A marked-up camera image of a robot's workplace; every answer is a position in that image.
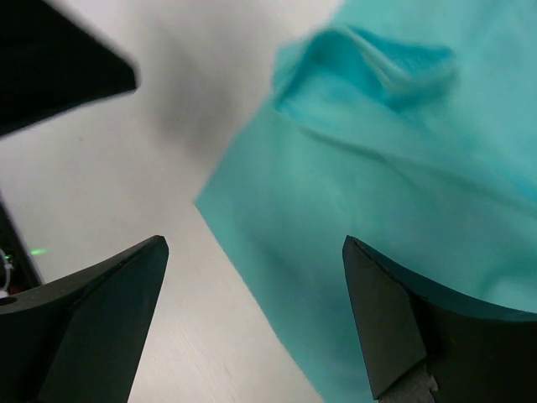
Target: turquoise fabric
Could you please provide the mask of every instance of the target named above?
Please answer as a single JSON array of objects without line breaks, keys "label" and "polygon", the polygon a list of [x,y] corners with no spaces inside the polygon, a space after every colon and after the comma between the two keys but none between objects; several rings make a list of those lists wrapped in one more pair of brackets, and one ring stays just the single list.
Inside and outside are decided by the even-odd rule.
[{"label": "turquoise fabric", "polygon": [[325,401],[372,400],[348,234],[451,288],[537,311],[536,19],[531,1],[347,3],[279,52],[273,93],[197,199]]}]

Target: white surface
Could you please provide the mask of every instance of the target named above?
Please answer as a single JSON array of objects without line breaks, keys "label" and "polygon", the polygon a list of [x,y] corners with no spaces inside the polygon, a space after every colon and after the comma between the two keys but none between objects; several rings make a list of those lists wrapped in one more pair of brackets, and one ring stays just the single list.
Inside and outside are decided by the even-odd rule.
[{"label": "white surface", "polygon": [[170,258],[131,402],[320,401],[192,201],[269,88],[278,44],[337,0],[56,0],[142,86],[0,142],[0,189],[47,281],[153,234]]}]

